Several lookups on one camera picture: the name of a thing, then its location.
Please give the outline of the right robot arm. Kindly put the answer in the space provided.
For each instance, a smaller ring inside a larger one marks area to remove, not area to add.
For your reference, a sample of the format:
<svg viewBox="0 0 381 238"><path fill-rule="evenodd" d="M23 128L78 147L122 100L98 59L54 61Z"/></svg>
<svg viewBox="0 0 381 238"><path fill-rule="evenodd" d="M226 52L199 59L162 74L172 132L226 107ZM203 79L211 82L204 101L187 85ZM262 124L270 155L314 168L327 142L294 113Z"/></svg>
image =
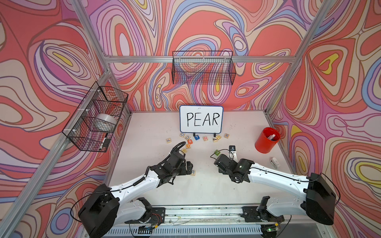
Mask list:
<svg viewBox="0 0 381 238"><path fill-rule="evenodd" d="M333 225L336 193L321 174L288 174L248 159L236 162L224 154L220 154L214 164L232 182L264 184L288 194L280 198L264 196L257 208L258 213L274 217L306 215L320 224Z"/></svg>

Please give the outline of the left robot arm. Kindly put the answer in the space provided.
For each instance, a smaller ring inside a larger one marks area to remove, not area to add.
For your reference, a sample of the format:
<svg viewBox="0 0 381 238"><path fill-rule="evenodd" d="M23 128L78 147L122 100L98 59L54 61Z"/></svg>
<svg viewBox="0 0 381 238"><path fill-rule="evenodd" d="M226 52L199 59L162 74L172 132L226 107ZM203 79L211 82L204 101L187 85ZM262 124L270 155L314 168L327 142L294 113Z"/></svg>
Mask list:
<svg viewBox="0 0 381 238"><path fill-rule="evenodd" d="M78 211L81 222L91 238L101 238L115 225L136 222L148 224L142 231L152 231L164 222L165 209L154 209L142 194L168 183L173 184L177 176L192 174L193 165L185 159L181 148L186 142L174 146L169 155L157 165L149 166L146 172L128 182L112 187L99 185L86 199Z"/></svg>

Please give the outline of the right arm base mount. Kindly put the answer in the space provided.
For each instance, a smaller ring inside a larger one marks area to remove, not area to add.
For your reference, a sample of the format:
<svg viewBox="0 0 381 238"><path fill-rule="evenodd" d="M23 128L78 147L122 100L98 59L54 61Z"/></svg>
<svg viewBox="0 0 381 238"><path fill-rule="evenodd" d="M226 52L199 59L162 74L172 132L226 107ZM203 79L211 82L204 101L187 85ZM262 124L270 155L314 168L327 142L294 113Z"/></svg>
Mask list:
<svg viewBox="0 0 381 238"><path fill-rule="evenodd" d="M285 221L284 216L273 216L267 210L263 209L258 211L257 206L244 206L242 207L242 214L240 215L245 219L245 222L272 222L282 223Z"/></svg>

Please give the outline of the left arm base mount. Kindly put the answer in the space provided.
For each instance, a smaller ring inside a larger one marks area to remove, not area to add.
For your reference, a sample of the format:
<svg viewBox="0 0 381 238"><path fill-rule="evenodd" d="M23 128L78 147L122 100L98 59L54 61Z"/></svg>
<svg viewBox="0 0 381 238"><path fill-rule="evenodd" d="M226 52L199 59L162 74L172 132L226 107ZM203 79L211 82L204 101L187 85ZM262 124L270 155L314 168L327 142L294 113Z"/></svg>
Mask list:
<svg viewBox="0 0 381 238"><path fill-rule="evenodd" d="M144 215L138 220L130 220L125 222L125 224L151 224L160 225L165 222L165 207L153 207L145 212Z"/></svg>

